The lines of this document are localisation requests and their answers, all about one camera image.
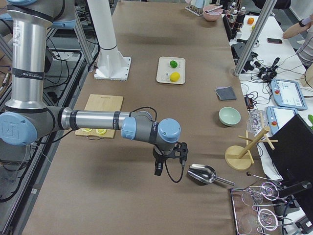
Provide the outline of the person forearm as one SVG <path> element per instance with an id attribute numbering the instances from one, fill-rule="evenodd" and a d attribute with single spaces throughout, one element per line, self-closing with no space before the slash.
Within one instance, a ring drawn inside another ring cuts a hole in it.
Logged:
<path id="1" fill-rule="evenodd" d="M 300 20 L 296 24 L 289 27 L 282 35 L 283 39 L 294 37 L 301 32 L 308 30 L 313 24 L 313 20 L 310 17 Z"/>

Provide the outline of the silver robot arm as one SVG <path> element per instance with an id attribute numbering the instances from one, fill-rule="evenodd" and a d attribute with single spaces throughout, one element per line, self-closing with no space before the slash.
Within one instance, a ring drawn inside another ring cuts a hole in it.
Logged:
<path id="1" fill-rule="evenodd" d="M 13 20 L 12 93 L 0 116 L 0 137 L 11 145 L 28 145 L 59 130 L 112 129 L 122 137 L 153 145 L 155 175 L 169 158 L 187 160 L 187 145 L 179 142 L 180 124 L 171 118 L 157 122 L 145 111 L 103 112 L 47 106 L 43 102 L 46 31 L 74 28 L 72 0 L 10 0 Z"/>

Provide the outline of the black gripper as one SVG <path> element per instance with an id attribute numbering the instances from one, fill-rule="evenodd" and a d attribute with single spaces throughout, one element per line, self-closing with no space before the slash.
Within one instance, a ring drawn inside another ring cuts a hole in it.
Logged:
<path id="1" fill-rule="evenodd" d="M 161 150 L 156 144 L 153 148 L 153 156 L 155 158 L 155 176 L 161 176 L 163 171 L 163 162 L 167 160 L 171 150 Z"/>

